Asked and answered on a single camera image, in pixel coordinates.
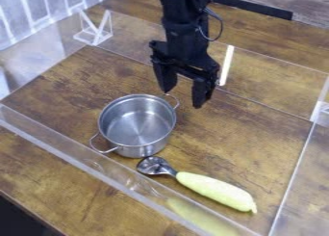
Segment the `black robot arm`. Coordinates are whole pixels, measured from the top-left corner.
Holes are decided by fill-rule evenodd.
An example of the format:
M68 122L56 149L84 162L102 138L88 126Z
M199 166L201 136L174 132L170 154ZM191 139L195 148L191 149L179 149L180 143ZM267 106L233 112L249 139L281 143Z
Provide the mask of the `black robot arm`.
M207 52L208 17L219 18L207 7L209 0L160 0L164 8L166 41L152 40L154 69L163 92L170 92L182 74L193 80L193 107L211 98L217 82L219 63Z

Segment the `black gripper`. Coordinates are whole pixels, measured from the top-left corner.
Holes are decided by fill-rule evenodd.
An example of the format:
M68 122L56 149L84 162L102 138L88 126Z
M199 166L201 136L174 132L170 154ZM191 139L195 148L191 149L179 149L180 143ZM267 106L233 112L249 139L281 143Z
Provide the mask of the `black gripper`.
M163 18L166 41L152 40L151 60L160 88L168 93L178 84L178 75L193 79L193 107L211 99L216 88L220 65L208 55L208 18L176 23Z

